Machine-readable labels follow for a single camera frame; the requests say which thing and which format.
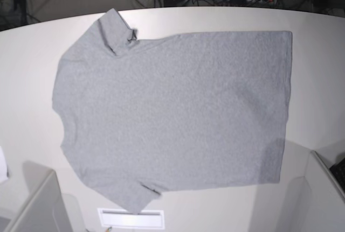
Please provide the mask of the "grey T-shirt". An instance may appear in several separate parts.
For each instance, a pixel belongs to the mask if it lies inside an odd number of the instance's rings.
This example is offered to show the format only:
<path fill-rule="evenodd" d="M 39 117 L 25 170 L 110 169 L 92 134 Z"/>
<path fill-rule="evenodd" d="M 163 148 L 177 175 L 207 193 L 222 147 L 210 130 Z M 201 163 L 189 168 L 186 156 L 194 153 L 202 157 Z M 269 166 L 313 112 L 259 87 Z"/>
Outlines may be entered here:
<path fill-rule="evenodd" d="M 140 40 L 110 10 L 59 61 L 61 149 L 133 214 L 164 192 L 276 184 L 291 71 L 289 31 Z"/>

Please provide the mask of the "white slotted tray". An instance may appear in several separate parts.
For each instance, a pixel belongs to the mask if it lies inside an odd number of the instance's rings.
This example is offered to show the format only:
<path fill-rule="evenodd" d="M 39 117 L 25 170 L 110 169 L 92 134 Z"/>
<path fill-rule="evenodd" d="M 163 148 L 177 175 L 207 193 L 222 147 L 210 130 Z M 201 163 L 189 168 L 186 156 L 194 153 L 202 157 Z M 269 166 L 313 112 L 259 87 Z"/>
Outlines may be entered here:
<path fill-rule="evenodd" d="M 139 214 L 124 209 L 98 208 L 97 211 L 105 228 L 165 230 L 163 210 L 143 210 Z"/>

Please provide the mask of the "left grey chair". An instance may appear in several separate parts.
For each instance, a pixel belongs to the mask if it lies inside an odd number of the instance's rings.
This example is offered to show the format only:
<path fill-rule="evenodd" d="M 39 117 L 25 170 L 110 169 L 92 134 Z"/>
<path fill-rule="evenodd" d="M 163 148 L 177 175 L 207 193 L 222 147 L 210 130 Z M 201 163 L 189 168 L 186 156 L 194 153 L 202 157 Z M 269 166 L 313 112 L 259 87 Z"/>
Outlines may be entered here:
<path fill-rule="evenodd" d="M 86 231 L 76 197 L 61 191 L 56 171 L 31 161 L 22 165 L 28 194 L 10 209 L 1 192 L 1 231 Z"/>

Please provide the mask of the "black keyboard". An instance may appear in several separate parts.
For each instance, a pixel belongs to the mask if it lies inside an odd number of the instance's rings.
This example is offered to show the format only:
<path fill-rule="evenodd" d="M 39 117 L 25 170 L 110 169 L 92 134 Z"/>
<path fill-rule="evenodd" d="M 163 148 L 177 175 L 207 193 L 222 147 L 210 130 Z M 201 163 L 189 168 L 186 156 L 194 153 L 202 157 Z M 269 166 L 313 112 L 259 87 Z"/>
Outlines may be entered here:
<path fill-rule="evenodd" d="M 335 180 L 338 182 L 340 187 L 345 190 L 345 159 L 341 160 L 338 164 L 334 164 L 330 171 L 335 178 Z"/>

